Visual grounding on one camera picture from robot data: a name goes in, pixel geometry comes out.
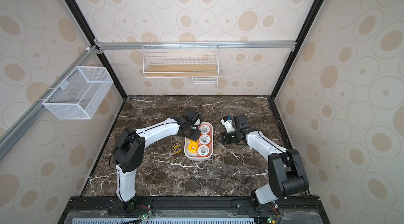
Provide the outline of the orange tape roll mid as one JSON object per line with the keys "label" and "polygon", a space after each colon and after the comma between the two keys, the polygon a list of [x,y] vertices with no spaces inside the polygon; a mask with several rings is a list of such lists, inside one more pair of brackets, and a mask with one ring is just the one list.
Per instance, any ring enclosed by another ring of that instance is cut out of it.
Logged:
{"label": "orange tape roll mid", "polygon": [[207,135],[210,132],[210,127],[209,125],[204,124],[199,127],[199,130],[201,131],[201,134]]}

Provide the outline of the yellow tape roll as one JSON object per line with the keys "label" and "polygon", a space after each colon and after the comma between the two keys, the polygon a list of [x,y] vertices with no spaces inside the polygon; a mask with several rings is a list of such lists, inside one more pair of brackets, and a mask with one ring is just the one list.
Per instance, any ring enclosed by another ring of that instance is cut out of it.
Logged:
{"label": "yellow tape roll", "polygon": [[198,150],[198,143],[194,142],[194,141],[190,141],[189,145],[188,145],[188,151],[190,153],[197,153]]}

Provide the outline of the orange tape roll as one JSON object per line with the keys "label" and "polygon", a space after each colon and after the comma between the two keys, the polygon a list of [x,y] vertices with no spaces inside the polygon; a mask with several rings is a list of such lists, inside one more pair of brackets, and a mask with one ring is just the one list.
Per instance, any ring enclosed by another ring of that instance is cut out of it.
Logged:
{"label": "orange tape roll", "polygon": [[211,137],[209,135],[200,135],[199,144],[208,146],[211,143]]}
{"label": "orange tape roll", "polygon": [[206,145],[200,145],[197,150],[198,157],[208,157],[210,155],[210,148]]}

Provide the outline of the yellow black roll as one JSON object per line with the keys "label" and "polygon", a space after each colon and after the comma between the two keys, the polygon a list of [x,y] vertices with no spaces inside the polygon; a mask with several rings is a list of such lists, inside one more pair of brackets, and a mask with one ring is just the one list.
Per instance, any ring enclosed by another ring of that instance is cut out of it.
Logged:
{"label": "yellow black roll", "polygon": [[182,145],[179,143],[175,143],[174,145],[172,145],[171,149],[174,153],[178,154],[182,151]]}

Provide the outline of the white plastic storage box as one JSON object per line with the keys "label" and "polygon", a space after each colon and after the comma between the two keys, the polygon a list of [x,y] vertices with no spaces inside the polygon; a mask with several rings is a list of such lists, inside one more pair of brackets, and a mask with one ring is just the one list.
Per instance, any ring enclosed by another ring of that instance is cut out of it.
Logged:
{"label": "white plastic storage box", "polygon": [[197,141],[185,138],[184,153],[192,161],[206,161],[214,152],[213,126],[209,122],[201,122],[198,129],[200,135]]}

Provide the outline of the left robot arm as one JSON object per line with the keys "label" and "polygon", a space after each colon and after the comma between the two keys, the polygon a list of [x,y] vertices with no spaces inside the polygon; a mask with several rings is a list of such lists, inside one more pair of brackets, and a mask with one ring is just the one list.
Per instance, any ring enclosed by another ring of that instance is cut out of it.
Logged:
{"label": "left robot arm", "polygon": [[117,171],[116,195],[127,203],[136,196],[136,170],[144,158],[145,149],[166,137],[181,136],[197,141],[201,131],[201,115],[190,109],[185,115],[174,115],[146,128],[125,128],[116,142],[112,157]]}

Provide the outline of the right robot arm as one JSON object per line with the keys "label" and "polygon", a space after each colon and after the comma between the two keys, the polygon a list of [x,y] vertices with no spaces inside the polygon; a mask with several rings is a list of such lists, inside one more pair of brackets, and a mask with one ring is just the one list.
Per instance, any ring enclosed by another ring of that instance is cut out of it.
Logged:
{"label": "right robot arm", "polygon": [[308,191],[309,181],[297,150],[286,149],[270,140],[260,130],[251,127],[244,114],[225,116],[221,123],[226,128],[219,135],[224,145],[243,143],[268,161],[268,184],[253,193],[259,204]]}

